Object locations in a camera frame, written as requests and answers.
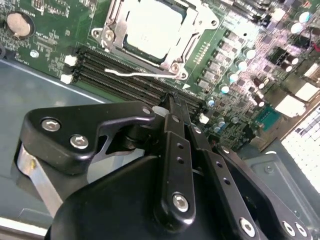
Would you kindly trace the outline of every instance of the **metal bracket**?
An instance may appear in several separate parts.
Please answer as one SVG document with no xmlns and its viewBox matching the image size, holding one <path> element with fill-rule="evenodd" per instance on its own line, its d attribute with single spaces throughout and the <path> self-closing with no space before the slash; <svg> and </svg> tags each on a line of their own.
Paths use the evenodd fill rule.
<svg viewBox="0 0 320 240">
<path fill-rule="evenodd" d="M 85 173 L 102 160 L 115 134 L 130 125 L 147 125 L 155 118 L 151 108 L 139 101 L 41 108 L 24 117 L 20 140 L 25 149 L 66 174 Z M 107 140 L 99 149 L 99 137 Z"/>
<path fill-rule="evenodd" d="M 259 226 L 269 239 L 312 239 L 307 227 L 234 151 L 221 145 L 215 150 L 224 158 L 241 194 L 254 201 Z"/>
</svg>

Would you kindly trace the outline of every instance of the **screw hole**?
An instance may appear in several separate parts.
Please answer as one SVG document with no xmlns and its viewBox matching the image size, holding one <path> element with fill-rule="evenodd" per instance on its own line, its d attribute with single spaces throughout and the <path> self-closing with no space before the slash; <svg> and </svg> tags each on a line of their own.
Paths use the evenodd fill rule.
<svg viewBox="0 0 320 240">
<path fill-rule="evenodd" d="M 180 163 L 180 164 L 184 164 L 185 163 L 185 161 L 181 158 L 181 157 L 177 157 L 176 158 L 176 160 L 178 161 L 178 163 Z"/>
<path fill-rule="evenodd" d="M 222 167 L 223 167 L 222 164 L 221 164 L 221 162 L 216 161 L 215 163 L 217 164 L 217 166 L 218 166 L 219 168 L 222 168 Z"/>
<path fill-rule="evenodd" d="M 251 231 L 251 226 L 249 224 L 244 225 L 246 229 L 248 229 L 249 231 Z"/>
<path fill-rule="evenodd" d="M 231 182 L 227 179 L 227 178 L 223 178 L 223 181 L 225 182 L 225 184 L 227 184 L 227 185 L 231 185 Z"/>
<path fill-rule="evenodd" d="M 177 143 L 176 145 L 177 145 L 178 148 L 184 149 L 184 146 L 181 143 Z"/>
<path fill-rule="evenodd" d="M 143 112 L 145 114 L 150 114 L 151 113 L 150 110 L 148 108 L 146 108 L 146 107 L 143 107 L 142 110 L 143 110 Z"/>
</svg>

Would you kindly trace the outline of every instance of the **chip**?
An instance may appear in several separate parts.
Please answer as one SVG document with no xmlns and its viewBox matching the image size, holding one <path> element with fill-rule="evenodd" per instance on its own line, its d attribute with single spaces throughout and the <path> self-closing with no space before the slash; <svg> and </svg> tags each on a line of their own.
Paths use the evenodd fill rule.
<svg viewBox="0 0 320 240">
<path fill-rule="evenodd" d="M 215 55 L 214 59 L 218 62 L 218 63 L 222 63 L 224 60 L 226 60 L 226 56 L 223 55 L 221 52 L 217 52 L 217 54 Z"/>
<path fill-rule="evenodd" d="M 206 89 L 206 88 L 209 86 L 209 83 L 206 82 L 206 81 L 204 81 L 204 80 L 200 80 L 200 81 L 198 82 L 198 86 L 199 86 L 200 88 Z"/>
<path fill-rule="evenodd" d="M 130 11 L 127 17 L 126 41 L 146 54 L 163 59 L 169 49 L 179 41 L 183 16 L 155 0 L 140 1 L 139 5 Z"/>
<path fill-rule="evenodd" d="M 212 72 L 209 71 L 205 71 L 203 74 L 203 78 L 207 81 L 211 81 L 214 78 L 214 74 Z"/>
<path fill-rule="evenodd" d="M 270 70 L 271 70 L 271 67 L 268 66 L 268 65 L 265 66 L 264 69 L 263 69 L 263 71 L 265 71 L 266 73 L 270 72 Z"/>
<path fill-rule="evenodd" d="M 209 69 L 214 72 L 218 72 L 220 70 L 220 65 L 216 62 L 211 62 L 209 65 Z"/>
<path fill-rule="evenodd" d="M 239 79 L 238 82 L 236 83 L 238 86 L 242 87 L 243 85 L 245 85 L 245 81 L 242 79 Z"/>
<path fill-rule="evenodd" d="M 266 36 L 262 39 L 263 43 L 265 43 L 265 44 L 269 44 L 269 43 L 271 42 L 271 40 L 272 40 L 272 37 L 270 37 L 269 35 L 266 35 Z"/>
</svg>

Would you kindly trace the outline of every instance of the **hole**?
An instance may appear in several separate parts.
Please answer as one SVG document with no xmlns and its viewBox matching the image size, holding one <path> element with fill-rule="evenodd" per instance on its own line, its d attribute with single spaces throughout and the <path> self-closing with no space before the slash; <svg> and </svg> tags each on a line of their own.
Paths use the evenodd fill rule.
<svg viewBox="0 0 320 240">
<path fill-rule="evenodd" d="M 177 147 L 178 147 L 178 148 L 180 148 L 180 149 L 184 149 L 184 146 L 182 146 L 182 144 L 181 144 L 181 143 L 177 143 L 176 145 L 177 145 Z"/>
<path fill-rule="evenodd" d="M 222 167 L 223 167 L 222 164 L 221 164 L 221 162 L 216 161 L 215 163 L 218 165 L 219 168 L 222 168 Z"/>
<path fill-rule="evenodd" d="M 223 181 L 225 182 L 225 184 L 227 184 L 227 185 L 231 185 L 231 182 L 227 179 L 227 178 L 223 178 Z"/>
<path fill-rule="evenodd" d="M 107 136 L 107 135 L 103 135 L 103 136 L 100 136 L 100 137 L 98 138 L 97 153 L 99 153 L 99 152 L 102 150 L 102 148 L 104 147 L 107 139 L 108 139 L 108 136 Z"/>
<path fill-rule="evenodd" d="M 251 226 L 250 226 L 249 224 L 245 224 L 244 226 L 245 226 L 246 229 L 248 229 L 249 231 L 251 231 L 252 228 L 251 228 Z"/>
<path fill-rule="evenodd" d="M 150 114 L 150 113 L 151 113 L 150 110 L 149 110 L 148 108 L 146 108 L 146 107 L 143 107 L 143 108 L 142 108 L 142 111 L 143 111 L 145 114 Z"/>
<path fill-rule="evenodd" d="M 180 163 L 180 164 L 184 164 L 185 163 L 185 161 L 181 158 L 181 157 L 177 157 L 176 158 L 176 160 L 178 161 L 178 163 Z"/>
</svg>

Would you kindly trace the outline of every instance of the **green circuit board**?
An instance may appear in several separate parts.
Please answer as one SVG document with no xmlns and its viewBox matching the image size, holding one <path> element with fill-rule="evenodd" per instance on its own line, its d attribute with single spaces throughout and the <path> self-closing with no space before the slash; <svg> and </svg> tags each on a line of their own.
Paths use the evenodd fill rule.
<svg viewBox="0 0 320 240">
<path fill-rule="evenodd" d="M 60 78 L 64 72 L 65 57 L 68 47 L 86 46 L 98 53 L 108 55 L 98 42 L 91 36 L 93 28 L 100 28 L 104 25 L 111 0 L 0 0 L 0 20 L 6 20 L 9 13 L 13 11 L 22 12 L 30 16 L 35 25 L 35 33 L 27 39 L 16 39 L 7 28 L 0 28 L 0 43 L 10 51 L 15 52 L 15 60 L 35 70 L 46 73 L 55 78 Z M 206 100 L 213 97 L 215 101 L 213 114 L 207 124 L 199 124 L 206 134 L 220 138 L 220 141 L 237 149 L 243 142 L 243 129 L 250 125 L 253 129 L 259 127 L 257 119 L 262 119 L 266 108 L 271 109 L 268 103 L 265 107 L 258 107 L 251 100 L 252 91 L 255 88 L 252 78 L 268 79 L 265 87 L 259 90 L 264 95 L 274 85 L 280 85 L 288 76 L 288 72 L 279 66 L 270 63 L 268 56 L 272 56 L 275 48 L 280 47 L 299 58 L 302 63 L 308 58 L 312 48 L 299 48 L 293 43 L 301 36 L 308 37 L 308 31 L 300 34 L 292 34 L 289 28 L 291 23 L 298 21 L 298 16 L 303 12 L 310 13 L 309 21 L 304 24 L 308 26 L 320 25 L 320 4 L 318 0 L 296 0 L 286 6 L 286 14 L 277 24 L 277 27 L 265 28 L 254 24 L 251 21 L 240 17 L 226 8 L 219 0 L 209 1 L 209 7 L 219 19 L 219 26 L 215 30 L 206 30 L 192 54 L 185 64 L 189 73 L 186 80 L 155 79 L 171 85 L 177 90 L 199 99 Z M 273 5 L 274 8 L 283 5 L 279 2 Z M 223 70 L 216 74 L 215 79 L 210 82 L 209 87 L 199 86 L 200 80 L 204 79 L 204 73 L 208 64 L 215 61 L 215 54 L 220 47 L 221 41 L 229 43 L 226 33 L 236 34 L 241 41 L 234 45 L 235 52 L 229 55 L 227 60 L 220 62 Z M 256 57 L 247 61 L 246 71 L 239 71 L 235 61 L 246 58 L 243 49 L 252 48 L 256 50 Z M 120 62 L 132 65 L 125 58 L 118 58 Z M 228 73 L 237 73 L 242 83 L 230 83 Z M 229 85 L 227 94 L 221 93 L 219 86 L 222 83 Z M 91 91 L 95 94 L 106 97 L 112 101 L 121 101 L 121 98 L 103 91 L 88 83 L 78 81 L 75 83 L 80 88 Z M 281 114 L 270 113 L 275 116 L 270 121 L 276 121 Z M 215 132 L 212 126 L 217 119 L 224 117 L 225 126 L 221 131 Z"/>
</svg>

